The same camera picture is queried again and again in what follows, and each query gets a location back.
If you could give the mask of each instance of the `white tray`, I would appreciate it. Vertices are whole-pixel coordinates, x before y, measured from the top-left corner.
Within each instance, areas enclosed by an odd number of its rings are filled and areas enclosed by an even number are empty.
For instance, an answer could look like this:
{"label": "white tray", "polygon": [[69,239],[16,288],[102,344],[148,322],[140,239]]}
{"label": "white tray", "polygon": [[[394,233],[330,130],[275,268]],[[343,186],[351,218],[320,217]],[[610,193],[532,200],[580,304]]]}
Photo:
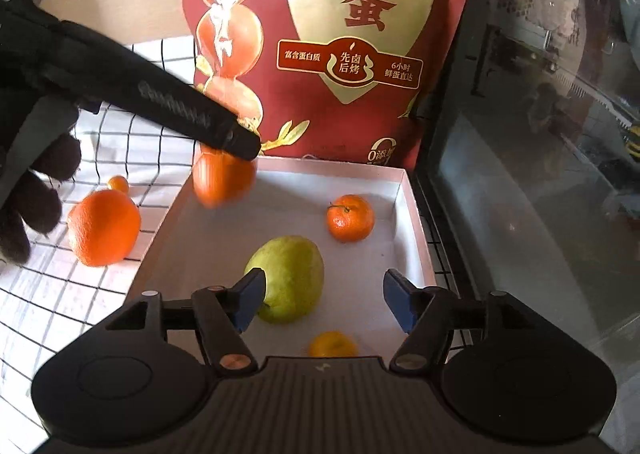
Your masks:
{"label": "white tray", "polygon": [[[343,194],[363,195],[376,212],[373,232],[359,243],[338,243],[326,228],[327,206]],[[143,290],[188,299],[199,288],[230,287],[253,253],[282,235],[316,243],[324,259],[324,290],[318,307],[294,323],[254,318],[242,338],[258,362],[267,355],[305,355],[309,342],[330,330],[351,336],[361,355],[388,362],[405,335],[383,299],[386,270],[398,269],[418,287],[436,284],[402,169],[260,157],[252,191],[218,209],[200,205],[190,178],[151,243],[128,299]],[[202,360],[192,332],[172,332],[169,340]]]}

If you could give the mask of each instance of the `screw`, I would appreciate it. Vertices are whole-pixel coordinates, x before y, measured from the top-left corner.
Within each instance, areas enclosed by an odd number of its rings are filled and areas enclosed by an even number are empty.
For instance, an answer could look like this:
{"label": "screw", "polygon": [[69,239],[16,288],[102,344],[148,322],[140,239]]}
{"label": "screw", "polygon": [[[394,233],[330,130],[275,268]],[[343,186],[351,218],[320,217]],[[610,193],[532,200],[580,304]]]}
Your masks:
{"label": "screw", "polygon": [[422,369],[425,365],[427,365],[427,359],[422,355],[407,353],[396,358],[396,366],[407,371]]}
{"label": "screw", "polygon": [[231,353],[220,358],[220,365],[229,371],[244,369],[251,364],[251,359],[247,355]]}

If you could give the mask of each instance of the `gloved hand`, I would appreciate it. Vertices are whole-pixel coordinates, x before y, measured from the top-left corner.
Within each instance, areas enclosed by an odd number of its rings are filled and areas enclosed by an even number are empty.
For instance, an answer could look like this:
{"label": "gloved hand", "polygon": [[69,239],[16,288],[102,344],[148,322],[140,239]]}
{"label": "gloved hand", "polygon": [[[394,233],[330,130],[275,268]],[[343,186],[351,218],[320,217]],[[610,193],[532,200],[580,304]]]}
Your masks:
{"label": "gloved hand", "polygon": [[[36,81],[17,70],[0,70],[0,177],[6,153],[28,113],[45,94]],[[70,179],[80,164],[80,142],[61,135],[33,163],[31,169],[60,181]],[[62,204],[56,190],[27,171],[0,207],[0,255],[11,263],[23,264],[31,247],[23,222],[36,232],[51,232],[60,220]]]}

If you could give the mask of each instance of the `black tongs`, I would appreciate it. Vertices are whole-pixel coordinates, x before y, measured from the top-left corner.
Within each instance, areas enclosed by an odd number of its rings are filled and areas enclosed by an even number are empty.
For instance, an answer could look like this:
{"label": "black tongs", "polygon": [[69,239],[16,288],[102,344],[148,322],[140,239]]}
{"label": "black tongs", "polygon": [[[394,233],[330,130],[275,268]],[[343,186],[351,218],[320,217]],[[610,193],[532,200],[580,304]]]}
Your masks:
{"label": "black tongs", "polygon": [[[231,111],[115,41],[43,12],[40,1],[0,0],[0,66],[36,76],[76,107],[97,112],[108,102],[245,160],[258,155],[259,137]],[[75,109],[36,103],[8,152],[0,206],[12,177],[17,181],[77,117]]]}

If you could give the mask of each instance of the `pear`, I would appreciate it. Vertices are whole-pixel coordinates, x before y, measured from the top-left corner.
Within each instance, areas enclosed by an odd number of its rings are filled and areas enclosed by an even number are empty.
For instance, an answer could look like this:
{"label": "pear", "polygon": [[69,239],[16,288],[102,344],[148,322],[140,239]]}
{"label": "pear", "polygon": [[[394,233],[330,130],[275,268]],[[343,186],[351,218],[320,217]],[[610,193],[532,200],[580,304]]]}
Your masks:
{"label": "pear", "polygon": [[282,236],[268,241],[249,259],[244,273],[264,270],[267,290],[258,316],[270,323],[293,322],[318,304],[324,285],[324,262],[313,241]]}

